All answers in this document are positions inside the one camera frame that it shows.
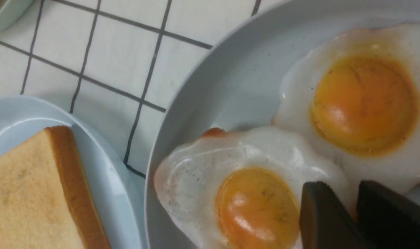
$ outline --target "bread slice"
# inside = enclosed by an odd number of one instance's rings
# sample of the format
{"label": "bread slice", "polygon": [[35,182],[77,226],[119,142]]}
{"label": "bread slice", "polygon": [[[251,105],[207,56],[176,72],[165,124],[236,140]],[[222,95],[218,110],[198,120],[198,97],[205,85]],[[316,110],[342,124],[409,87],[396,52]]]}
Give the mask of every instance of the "bread slice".
{"label": "bread slice", "polygon": [[110,248],[70,128],[0,157],[0,248]]}

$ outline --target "fried egg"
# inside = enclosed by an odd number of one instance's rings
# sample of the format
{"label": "fried egg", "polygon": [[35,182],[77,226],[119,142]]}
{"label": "fried egg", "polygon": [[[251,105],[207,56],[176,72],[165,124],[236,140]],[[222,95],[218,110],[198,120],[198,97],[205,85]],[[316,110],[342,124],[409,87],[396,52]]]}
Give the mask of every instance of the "fried egg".
{"label": "fried egg", "polygon": [[303,184],[323,181],[352,210],[348,180],[297,133],[210,129],[156,170],[156,194],[199,248],[302,248]]}
{"label": "fried egg", "polygon": [[357,29],[283,77],[272,119],[344,170],[405,194],[420,183],[420,24]]}

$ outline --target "bowl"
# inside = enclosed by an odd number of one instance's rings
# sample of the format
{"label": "bowl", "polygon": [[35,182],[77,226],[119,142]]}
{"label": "bowl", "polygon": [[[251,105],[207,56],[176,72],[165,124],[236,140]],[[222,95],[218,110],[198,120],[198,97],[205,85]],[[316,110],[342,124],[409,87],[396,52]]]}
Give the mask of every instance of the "bowl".
{"label": "bowl", "polygon": [[0,0],[0,32],[12,25],[33,0]]}

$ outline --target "egg yolk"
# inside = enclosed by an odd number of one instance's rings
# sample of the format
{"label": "egg yolk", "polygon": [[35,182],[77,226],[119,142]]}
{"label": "egg yolk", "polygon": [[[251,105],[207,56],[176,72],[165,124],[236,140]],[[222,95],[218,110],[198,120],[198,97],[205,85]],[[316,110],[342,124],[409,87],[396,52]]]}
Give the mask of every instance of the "egg yolk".
{"label": "egg yolk", "polygon": [[229,248],[290,248],[299,236],[299,207],[289,187],[261,168],[232,173],[215,207]]}
{"label": "egg yolk", "polygon": [[316,88],[310,114],[331,143],[359,156],[377,156],[407,139],[419,107],[419,94],[404,66],[369,55],[334,63]]}

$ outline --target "table surface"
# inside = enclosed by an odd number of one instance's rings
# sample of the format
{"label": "table surface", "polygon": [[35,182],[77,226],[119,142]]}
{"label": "table surface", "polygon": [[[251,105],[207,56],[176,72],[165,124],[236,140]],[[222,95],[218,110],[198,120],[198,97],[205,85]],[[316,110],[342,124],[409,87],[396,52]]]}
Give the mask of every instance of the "table surface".
{"label": "table surface", "polygon": [[278,1],[35,0],[0,33],[0,97],[37,96],[89,123],[142,194],[175,91],[214,44]]}

